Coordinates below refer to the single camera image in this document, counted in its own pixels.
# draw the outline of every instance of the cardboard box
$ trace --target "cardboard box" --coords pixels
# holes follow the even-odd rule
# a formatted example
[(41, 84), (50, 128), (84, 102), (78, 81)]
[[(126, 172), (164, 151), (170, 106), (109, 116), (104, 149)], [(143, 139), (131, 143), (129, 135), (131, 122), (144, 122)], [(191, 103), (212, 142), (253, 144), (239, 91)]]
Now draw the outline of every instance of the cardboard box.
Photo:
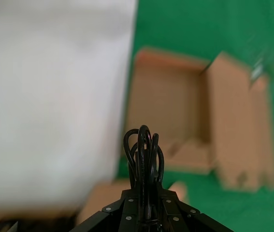
[(143, 49), (135, 57), (126, 130), (145, 124), (158, 133), (166, 168), (215, 169), (228, 189), (274, 187), (267, 83), (261, 78), (252, 86), (250, 74), (224, 53), (210, 65)]

